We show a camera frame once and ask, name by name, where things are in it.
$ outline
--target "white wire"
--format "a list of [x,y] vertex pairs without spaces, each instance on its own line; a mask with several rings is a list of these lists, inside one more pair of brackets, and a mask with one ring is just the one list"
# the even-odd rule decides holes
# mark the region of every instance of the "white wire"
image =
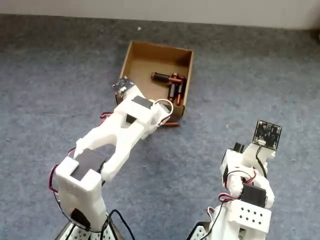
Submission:
[[160,99],[158,99],[157,101],[155,101],[155,102],[153,103],[153,105],[156,105],[157,103],[159,103],[159,102],[161,102],[161,101],[164,101],[164,102],[169,103],[169,104],[171,105],[171,111],[170,111],[170,113],[168,114],[168,116],[164,117],[164,118],[159,122],[159,124],[158,124],[159,126],[163,125],[163,124],[164,124],[163,121],[166,120],[166,119],[168,119],[168,118],[172,115],[172,113],[174,112],[174,105],[173,105],[172,102],[169,101],[168,99],[160,98]]
[[213,209],[213,211],[215,210],[212,206],[208,206],[208,208],[206,209],[206,212],[208,213],[210,219],[211,219],[211,223],[214,222],[214,218],[212,217],[212,212],[210,211],[210,209]]

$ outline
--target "black circuit board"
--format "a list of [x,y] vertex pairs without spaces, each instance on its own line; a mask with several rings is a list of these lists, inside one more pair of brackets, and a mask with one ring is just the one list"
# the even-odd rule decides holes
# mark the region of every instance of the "black circuit board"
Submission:
[[258,120],[252,143],[276,151],[278,149],[281,130],[282,127],[279,125]]
[[128,77],[124,76],[112,85],[113,90],[122,98],[126,91],[132,88],[135,83]]

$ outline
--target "perforated white plate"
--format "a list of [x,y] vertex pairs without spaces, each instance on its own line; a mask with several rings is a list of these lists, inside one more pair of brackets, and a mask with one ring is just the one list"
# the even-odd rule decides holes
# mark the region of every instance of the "perforated white plate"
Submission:
[[[64,231],[63,235],[58,240],[66,240],[72,227],[73,227],[73,224],[70,224],[69,227]],[[76,226],[73,229],[68,240],[88,240],[90,236],[91,236],[90,240],[100,240],[100,233],[85,231],[85,230]],[[110,226],[108,226],[105,229],[104,234],[103,234],[103,240],[116,240]]]
[[199,240],[203,238],[206,234],[207,232],[203,226],[197,226],[190,240]]

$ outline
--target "copper battery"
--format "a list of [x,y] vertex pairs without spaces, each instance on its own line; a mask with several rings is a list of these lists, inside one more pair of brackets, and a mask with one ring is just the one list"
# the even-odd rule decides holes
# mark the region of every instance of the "copper battery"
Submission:
[[178,89],[177,89],[177,98],[176,98],[176,104],[178,106],[181,105],[183,88],[184,88],[183,83],[179,84]]

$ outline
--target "gray carpet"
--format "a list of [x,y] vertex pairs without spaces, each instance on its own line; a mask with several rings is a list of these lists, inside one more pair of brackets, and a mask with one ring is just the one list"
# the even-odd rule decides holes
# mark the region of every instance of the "gray carpet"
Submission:
[[49,171],[115,107],[130,40],[193,49],[193,75],[181,127],[135,146],[103,188],[108,210],[137,240],[186,239],[219,204],[225,149],[248,145],[262,119],[283,126],[268,239],[319,238],[320,45],[308,32],[1,15],[0,239],[52,240],[65,225]]

